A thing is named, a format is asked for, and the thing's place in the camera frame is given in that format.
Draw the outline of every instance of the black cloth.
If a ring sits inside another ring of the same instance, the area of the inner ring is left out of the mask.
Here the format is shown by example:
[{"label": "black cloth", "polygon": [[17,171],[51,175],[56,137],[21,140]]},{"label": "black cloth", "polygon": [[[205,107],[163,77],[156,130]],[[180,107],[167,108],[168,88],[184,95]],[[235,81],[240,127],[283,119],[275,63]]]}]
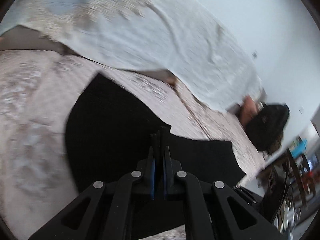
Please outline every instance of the black cloth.
[{"label": "black cloth", "polygon": [[[92,182],[112,182],[148,156],[150,135],[169,126],[143,102],[101,74],[80,95],[69,115],[65,143],[79,192]],[[191,140],[170,134],[172,159],[199,180],[234,186],[245,173],[228,141]],[[139,239],[184,223],[181,202],[138,203],[132,237]]]}]

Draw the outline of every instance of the black bag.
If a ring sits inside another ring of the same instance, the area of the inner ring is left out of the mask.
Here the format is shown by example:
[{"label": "black bag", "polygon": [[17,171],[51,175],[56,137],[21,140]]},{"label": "black bag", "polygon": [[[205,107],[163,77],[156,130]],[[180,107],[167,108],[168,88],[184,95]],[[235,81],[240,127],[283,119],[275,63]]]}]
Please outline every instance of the black bag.
[{"label": "black bag", "polygon": [[245,133],[258,151],[266,151],[283,131],[289,118],[287,105],[264,105],[245,127]]}]

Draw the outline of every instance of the silver screw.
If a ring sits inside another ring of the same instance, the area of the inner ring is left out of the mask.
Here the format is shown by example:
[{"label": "silver screw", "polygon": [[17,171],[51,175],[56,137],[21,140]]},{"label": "silver screw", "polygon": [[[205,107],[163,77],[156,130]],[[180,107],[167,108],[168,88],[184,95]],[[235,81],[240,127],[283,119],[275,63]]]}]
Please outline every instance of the silver screw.
[{"label": "silver screw", "polygon": [[222,181],[216,181],[214,185],[217,188],[224,188],[224,183]]},{"label": "silver screw", "polygon": [[96,182],[93,184],[93,186],[94,186],[95,188],[101,188],[101,187],[103,186],[103,182],[100,181],[100,180],[98,180],[98,181],[96,181]]},{"label": "silver screw", "polygon": [[131,176],[135,177],[135,178],[138,178],[138,177],[141,176],[141,172],[140,171],[133,171],[133,172],[131,172]]},{"label": "silver screw", "polygon": [[179,178],[184,178],[187,175],[187,173],[185,171],[178,171],[177,172],[177,176]]}]

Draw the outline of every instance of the black fabric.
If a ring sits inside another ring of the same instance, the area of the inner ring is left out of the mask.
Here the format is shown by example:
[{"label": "black fabric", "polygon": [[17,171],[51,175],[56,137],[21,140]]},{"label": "black fabric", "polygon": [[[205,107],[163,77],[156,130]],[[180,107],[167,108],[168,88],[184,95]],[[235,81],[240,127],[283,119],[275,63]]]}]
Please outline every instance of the black fabric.
[{"label": "black fabric", "polygon": [[264,105],[245,127],[245,133],[258,151],[267,151],[283,132],[290,110],[287,105]]},{"label": "black fabric", "polygon": [[[79,192],[96,180],[116,181],[135,170],[137,162],[148,156],[150,134],[161,126],[169,125],[134,95],[98,74],[78,98],[66,125],[66,150]],[[167,145],[183,170],[200,180],[234,186],[245,175],[231,142],[170,134]],[[183,223],[181,202],[137,203],[132,237],[154,235]]]}]

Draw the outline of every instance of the white fabric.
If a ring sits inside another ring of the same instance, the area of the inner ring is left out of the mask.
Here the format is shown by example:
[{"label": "white fabric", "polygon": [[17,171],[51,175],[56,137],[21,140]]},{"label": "white fabric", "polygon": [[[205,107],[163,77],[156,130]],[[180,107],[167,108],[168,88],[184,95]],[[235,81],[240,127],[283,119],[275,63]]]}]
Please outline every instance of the white fabric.
[{"label": "white fabric", "polygon": [[251,58],[195,0],[17,0],[0,34],[16,25],[113,68],[168,69],[213,110],[260,94]]},{"label": "white fabric", "polygon": [[[97,71],[172,125],[173,134],[231,140],[247,174],[242,185],[263,168],[263,157],[237,119],[206,110],[180,81],[182,101],[161,81],[52,51],[4,51],[0,66],[0,213],[19,240],[28,239],[77,196],[63,148],[64,126]],[[168,234],[180,235],[181,230]]]}]

